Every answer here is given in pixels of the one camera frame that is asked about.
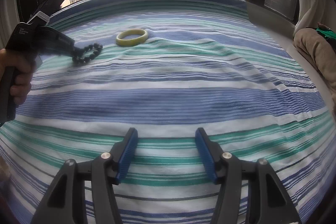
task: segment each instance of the bed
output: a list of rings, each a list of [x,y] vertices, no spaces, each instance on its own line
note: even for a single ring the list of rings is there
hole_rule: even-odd
[[[7,202],[20,223],[30,223],[65,160],[109,151],[129,127],[139,143],[114,187],[123,223],[210,222],[219,186],[199,158],[198,127],[240,159],[267,159],[302,222],[323,199],[336,172],[334,120],[300,65],[249,21],[244,0],[83,0],[50,26],[78,47],[104,48],[85,65],[42,57],[16,119],[0,128]],[[148,40],[116,45],[132,28]],[[239,223],[246,208],[243,183]]]

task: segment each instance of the metal screw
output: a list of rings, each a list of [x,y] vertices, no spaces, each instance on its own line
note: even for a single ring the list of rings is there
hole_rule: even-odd
[[[109,157],[111,157],[111,154],[108,152],[104,152],[100,155],[103,159],[108,159]]]
[[[265,159],[259,159],[258,162],[262,165],[266,165],[268,163]]]
[[[70,160],[67,160],[65,163],[68,164],[69,166],[71,166],[75,163],[75,161],[70,159]]]
[[[232,154],[230,152],[224,152],[222,154],[222,157],[225,159],[230,159],[232,157]]]

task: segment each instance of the blue gripper pad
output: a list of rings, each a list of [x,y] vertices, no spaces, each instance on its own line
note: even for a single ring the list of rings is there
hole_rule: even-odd
[[[135,149],[137,148],[137,144],[138,144],[138,132],[136,129],[134,129],[132,135],[130,136],[126,144],[123,153],[120,156],[120,160],[118,161],[118,174],[116,176],[116,179],[119,182],[123,180],[127,175],[128,168],[131,164],[131,160],[135,153]]]
[[[208,175],[208,178],[211,179],[213,183],[217,184],[218,178],[217,178],[216,170],[215,170],[215,162],[211,156],[211,153],[206,144],[206,141],[200,132],[200,129],[196,130],[195,143],[196,143],[199,155],[201,157],[202,163],[204,165],[205,171]]]

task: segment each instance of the green cloth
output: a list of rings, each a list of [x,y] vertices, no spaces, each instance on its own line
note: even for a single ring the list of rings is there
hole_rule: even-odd
[[[316,31],[322,35],[325,40],[328,40],[328,38],[333,38],[336,40],[336,33],[334,33],[332,30],[321,30],[320,28],[317,28]]]

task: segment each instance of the yellow bangle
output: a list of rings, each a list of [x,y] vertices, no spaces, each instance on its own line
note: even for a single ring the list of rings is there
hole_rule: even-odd
[[[132,34],[140,34],[141,36],[132,38],[132,39],[123,39],[124,37],[127,37]],[[140,43],[144,43],[147,40],[147,38],[148,38],[148,32],[146,30],[131,29],[131,30],[127,30],[122,33],[119,33],[115,41],[117,42],[119,46],[131,47],[131,46],[138,45]]]

